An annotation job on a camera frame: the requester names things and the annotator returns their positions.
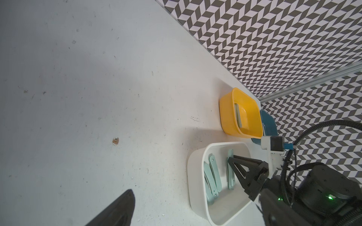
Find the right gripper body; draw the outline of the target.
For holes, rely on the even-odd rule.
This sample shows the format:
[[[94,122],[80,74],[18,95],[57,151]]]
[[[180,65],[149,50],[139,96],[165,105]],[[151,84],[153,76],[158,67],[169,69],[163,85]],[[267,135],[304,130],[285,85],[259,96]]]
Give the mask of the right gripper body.
[[[274,195],[276,195],[278,200],[284,200],[281,194],[280,177],[272,176],[270,179],[268,176],[269,171],[266,167],[250,170],[247,173],[247,187],[245,188],[245,193],[251,201],[255,201],[259,194],[265,189],[270,190]]]

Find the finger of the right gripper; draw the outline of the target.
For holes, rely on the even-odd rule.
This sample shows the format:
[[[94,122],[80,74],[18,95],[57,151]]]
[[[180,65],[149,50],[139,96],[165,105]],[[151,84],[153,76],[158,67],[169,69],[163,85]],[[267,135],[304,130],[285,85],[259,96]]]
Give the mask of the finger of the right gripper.
[[[242,188],[244,189],[244,192],[245,188],[247,187],[246,176],[250,170],[256,170],[262,167],[266,167],[269,170],[268,163],[264,161],[241,157],[237,155],[234,155],[233,158],[229,158],[228,162],[235,174],[235,185],[236,181],[238,180]]]

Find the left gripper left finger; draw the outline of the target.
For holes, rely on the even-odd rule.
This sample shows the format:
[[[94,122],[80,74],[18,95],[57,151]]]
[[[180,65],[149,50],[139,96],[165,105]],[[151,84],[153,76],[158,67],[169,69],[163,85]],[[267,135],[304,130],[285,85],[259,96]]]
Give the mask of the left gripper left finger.
[[[126,190],[86,226],[130,226],[135,210],[135,195]]]

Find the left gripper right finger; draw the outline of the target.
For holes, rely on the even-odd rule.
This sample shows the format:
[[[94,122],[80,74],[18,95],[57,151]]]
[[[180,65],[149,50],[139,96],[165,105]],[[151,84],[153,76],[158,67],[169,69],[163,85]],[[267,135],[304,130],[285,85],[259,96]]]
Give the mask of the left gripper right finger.
[[[283,201],[278,200],[269,189],[261,191],[259,202],[266,226],[310,226]]]

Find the mint fruit knife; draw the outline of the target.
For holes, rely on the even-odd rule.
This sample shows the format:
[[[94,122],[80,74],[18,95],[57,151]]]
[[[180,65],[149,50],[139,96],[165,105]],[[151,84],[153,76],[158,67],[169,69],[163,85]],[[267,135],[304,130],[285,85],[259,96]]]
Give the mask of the mint fruit knife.
[[[205,187],[206,187],[206,199],[208,205],[213,205],[215,202],[214,196],[212,194],[210,185],[208,183],[208,180],[205,178]]]
[[[227,183],[228,183],[228,189],[229,190],[233,190],[234,189],[234,185],[235,185],[235,174],[234,171],[232,169],[232,167],[230,166],[228,160],[229,158],[233,158],[234,156],[234,151],[233,149],[228,150],[228,155],[227,155]]]
[[[214,196],[214,199],[218,198],[219,193],[216,189],[216,184],[214,182],[213,174],[211,171],[211,167],[208,163],[204,162],[204,177],[208,180],[208,183],[210,185],[212,194]]]
[[[213,154],[209,156],[209,163],[210,163],[211,171],[212,171],[212,174],[213,174],[214,182],[216,184],[216,189],[217,189],[218,192],[221,192],[222,191],[222,183],[221,183],[220,173],[219,173],[219,170],[218,170],[216,158],[215,158],[215,156]]]

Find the white storage box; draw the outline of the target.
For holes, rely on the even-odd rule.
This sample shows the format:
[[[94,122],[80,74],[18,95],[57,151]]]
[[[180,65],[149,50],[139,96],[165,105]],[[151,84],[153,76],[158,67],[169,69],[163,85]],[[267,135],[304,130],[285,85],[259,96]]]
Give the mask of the white storage box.
[[[212,226],[261,226],[263,224],[261,213],[248,198],[241,184],[237,181],[233,190],[227,188],[226,158],[229,150],[233,150],[238,156],[267,161],[266,151],[251,141],[212,143],[194,151],[187,164],[191,208]],[[222,191],[215,202],[209,205],[206,199],[204,164],[209,162],[211,154],[216,158]]]

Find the dark teal storage box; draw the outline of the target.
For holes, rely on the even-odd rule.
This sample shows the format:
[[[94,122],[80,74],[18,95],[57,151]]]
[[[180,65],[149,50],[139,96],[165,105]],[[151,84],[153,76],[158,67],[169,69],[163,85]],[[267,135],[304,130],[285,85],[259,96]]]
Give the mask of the dark teal storage box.
[[[275,140],[280,140],[277,138],[279,136],[277,125],[274,118],[269,115],[265,110],[260,110],[261,122],[263,127],[263,136],[270,137],[270,145]]]

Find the yellow storage box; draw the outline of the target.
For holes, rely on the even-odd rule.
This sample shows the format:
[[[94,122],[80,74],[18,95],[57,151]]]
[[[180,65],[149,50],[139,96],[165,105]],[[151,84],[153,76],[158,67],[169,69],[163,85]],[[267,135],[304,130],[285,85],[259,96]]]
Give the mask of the yellow storage box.
[[[239,105],[242,128],[237,125],[234,104]],[[238,88],[224,95],[219,101],[223,131],[234,137],[261,138],[263,127],[257,102]]]

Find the olive fruit knife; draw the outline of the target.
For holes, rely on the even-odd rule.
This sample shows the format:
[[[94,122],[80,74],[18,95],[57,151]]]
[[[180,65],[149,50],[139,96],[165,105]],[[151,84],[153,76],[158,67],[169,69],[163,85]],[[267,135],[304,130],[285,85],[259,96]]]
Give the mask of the olive fruit knife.
[[[236,115],[237,125],[241,129],[242,128],[242,121],[241,121],[241,117],[240,117],[239,105],[237,103],[235,103],[234,108],[235,108],[235,115]]]

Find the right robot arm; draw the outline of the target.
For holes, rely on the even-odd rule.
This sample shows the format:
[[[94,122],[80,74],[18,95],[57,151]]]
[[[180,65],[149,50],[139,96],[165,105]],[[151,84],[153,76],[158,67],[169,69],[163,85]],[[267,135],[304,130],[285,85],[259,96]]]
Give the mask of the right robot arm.
[[[359,122],[330,120],[304,131],[293,143],[282,136],[263,136],[269,161],[230,155],[228,172],[236,175],[249,199],[258,200],[267,226],[359,226],[362,190],[359,184],[322,162],[297,164],[297,147],[325,127],[361,130]]]

